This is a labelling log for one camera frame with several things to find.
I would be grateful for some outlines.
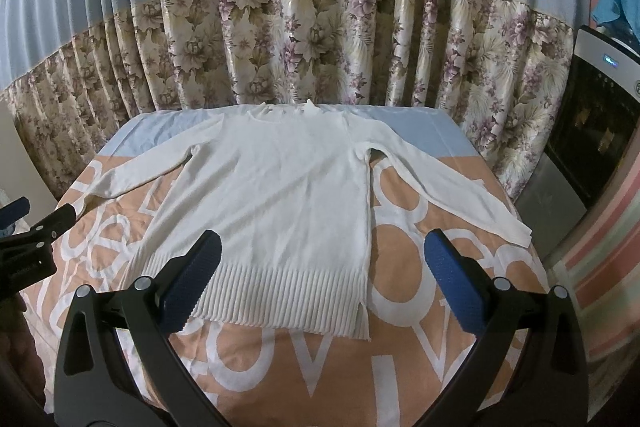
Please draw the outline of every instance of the bedsheet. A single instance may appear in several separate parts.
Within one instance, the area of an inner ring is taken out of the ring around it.
[[[465,144],[462,132],[444,113],[382,109],[350,108],[385,120],[405,140],[483,184],[515,212],[484,160]],[[196,110],[133,119],[60,203],[73,202],[101,172],[206,116],[206,111]],[[417,122],[412,119],[423,124],[413,126]],[[373,156],[371,167],[370,342],[194,318],[171,336],[193,378],[233,425],[412,425],[450,381],[474,342],[473,335],[460,329],[424,263],[422,241],[431,229],[443,229],[464,255],[478,259],[492,277],[506,276],[527,291],[548,290],[542,263],[532,248],[508,245],[428,204],[399,178],[384,156]],[[106,291],[118,283],[179,171],[94,208],[55,243],[58,272],[23,292],[45,364],[48,410],[52,409],[57,342],[75,289],[89,283]],[[130,336],[126,331],[118,334],[143,396],[159,403]],[[523,341],[520,331],[484,406],[500,398]]]

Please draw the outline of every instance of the light blue bedsheet border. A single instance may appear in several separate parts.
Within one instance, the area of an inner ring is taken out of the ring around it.
[[[242,114],[251,107],[255,106],[234,105],[217,109],[157,111],[140,114],[124,124],[99,154],[138,156],[214,114]],[[453,120],[437,109],[323,104],[319,107],[328,111],[346,110],[363,118],[383,121],[403,140],[436,158],[478,155]]]

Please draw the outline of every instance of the sweater sleeve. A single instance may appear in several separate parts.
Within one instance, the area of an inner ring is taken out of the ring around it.
[[[398,175],[419,194],[468,223],[527,248],[531,230],[484,187],[401,139],[386,123],[344,114],[359,158],[384,153]]]
[[[220,131],[223,120],[224,115],[219,115],[199,123],[96,178],[84,195],[73,203],[78,219],[86,211],[87,201],[93,197],[111,200],[171,172],[194,152],[198,144],[213,138]]]

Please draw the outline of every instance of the ribbed hem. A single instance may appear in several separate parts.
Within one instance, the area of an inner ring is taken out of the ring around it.
[[[154,276],[166,261],[156,255],[142,271]],[[191,315],[370,340],[366,299],[367,273],[363,271],[300,271],[223,261]]]

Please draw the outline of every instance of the pink striped fabric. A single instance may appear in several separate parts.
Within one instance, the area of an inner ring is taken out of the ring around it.
[[[591,9],[597,2],[591,0]],[[553,270],[572,290],[591,360],[640,333],[640,156],[593,226]]]

